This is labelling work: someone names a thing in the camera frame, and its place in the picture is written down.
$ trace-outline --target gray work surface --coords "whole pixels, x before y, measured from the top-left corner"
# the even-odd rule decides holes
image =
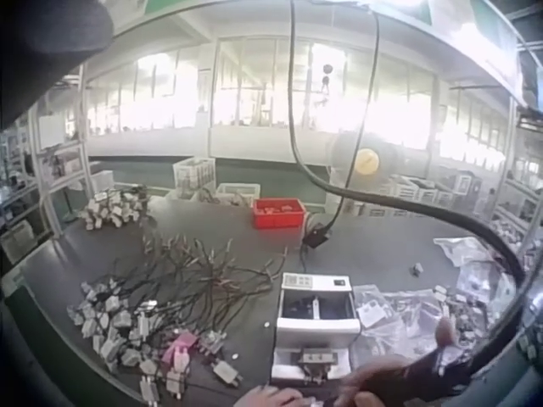
[[[302,271],[298,251],[300,229],[256,230],[251,224],[251,211],[244,208],[164,198],[154,198],[150,208],[166,237],[181,233],[215,248],[224,246],[231,238],[237,262],[255,268],[280,256],[287,246],[289,252],[283,271]],[[347,275],[353,285],[377,284],[382,292],[431,288],[436,284],[454,286],[458,269],[432,240],[466,235],[459,228],[423,217],[340,218],[330,240],[309,253],[307,272]],[[133,224],[89,232],[82,222],[77,222],[57,242],[45,245],[30,257],[24,266],[27,284],[52,323],[97,362],[91,341],[84,340],[79,328],[73,326],[66,306],[79,304],[83,300],[80,284],[110,273],[115,258],[138,259],[141,238],[141,230]],[[409,272],[416,263],[424,268],[418,278]],[[229,389],[215,379],[209,366],[193,363],[189,381],[220,393],[189,386],[185,396],[188,405],[232,405],[236,397],[268,381],[278,286],[276,283],[272,293],[247,306],[228,329],[225,356],[244,377],[243,386]],[[266,329],[268,321],[271,327]],[[228,359],[232,354],[239,354],[239,358]],[[119,379],[138,392],[139,376],[121,374]]]

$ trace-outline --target electrical cable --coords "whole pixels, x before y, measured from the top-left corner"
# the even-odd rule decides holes
[[[379,59],[379,45],[381,43],[381,26],[379,24],[379,17],[375,13],[371,13],[375,20],[375,45],[373,46],[373,56],[372,56],[372,70],[370,73],[370,80],[367,88],[367,97],[366,97],[366,106],[364,107],[364,114],[362,116],[362,122],[360,129],[358,130],[358,135],[356,136],[356,144],[355,149],[353,150],[353,157],[350,161],[350,167],[349,172],[347,173],[347,178],[345,180],[345,188],[349,187],[350,180],[355,173],[355,165],[356,165],[356,157],[358,155],[358,150],[360,149],[362,136],[364,135],[364,130],[366,128],[366,118],[367,118],[367,112],[369,110],[370,103],[372,102],[372,96],[373,96],[373,88],[375,87],[375,77],[377,74],[377,65],[378,65],[378,59]],[[333,224],[336,222],[336,220],[339,218],[339,215],[341,215],[341,211],[344,207],[345,197],[342,196],[339,200],[338,208],[336,209],[336,212],[333,216],[333,218],[322,228],[322,231],[324,233],[330,231]]]
[[[301,172],[317,187],[322,190],[338,195],[340,197],[353,199],[360,202],[368,202],[387,206],[395,209],[403,209],[410,212],[416,212],[421,215],[433,217],[438,220],[450,223],[454,226],[459,226],[462,229],[470,231],[474,235],[484,239],[490,246],[496,249],[507,263],[507,269],[511,273],[513,280],[518,288],[515,299],[509,304],[502,317],[496,324],[490,328],[490,334],[480,346],[472,350],[472,358],[469,365],[470,374],[479,371],[491,359],[498,354],[509,341],[514,337],[517,326],[521,321],[523,313],[523,300],[531,286],[531,283],[536,278],[537,272],[543,265],[543,251],[540,252],[538,261],[535,262],[535,267],[531,273],[526,276],[523,273],[522,266],[515,253],[495,234],[489,227],[479,223],[477,220],[470,218],[467,215],[462,215],[456,212],[451,212],[447,209],[434,207],[424,203],[415,203],[406,201],[400,198],[388,197],[375,193],[358,192],[350,189],[336,187],[319,176],[314,174],[311,169],[303,162],[301,154],[296,142],[296,131],[294,128],[294,109],[293,109],[293,78],[294,78],[294,55],[295,55],[295,39],[296,39],[296,10],[294,0],[289,0],[290,4],[290,42],[288,61],[288,129],[290,133],[290,144],[296,164]]]

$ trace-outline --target white machine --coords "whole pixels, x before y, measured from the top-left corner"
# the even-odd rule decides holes
[[[321,384],[350,373],[350,345],[361,332],[346,276],[285,273],[271,379]]]

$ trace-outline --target red plastic bin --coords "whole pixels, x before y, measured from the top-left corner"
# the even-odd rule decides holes
[[[256,199],[253,222],[256,229],[299,227],[304,223],[305,208],[295,198]]]

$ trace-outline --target hand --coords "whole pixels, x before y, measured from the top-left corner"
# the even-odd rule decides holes
[[[435,342],[438,348],[443,348],[455,342],[454,326],[447,318],[439,321],[435,330]],[[401,369],[411,363],[410,360],[398,355],[387,355],[376,358],[344,378],[338,400],[334,407],[386,407],[381,400],[369,392],[361,392],[364,383],[375,374],[386,373]]]
[[[302,407],[307,406],[302,393],[292,388],[259,386],[245,394],[234,407]]]

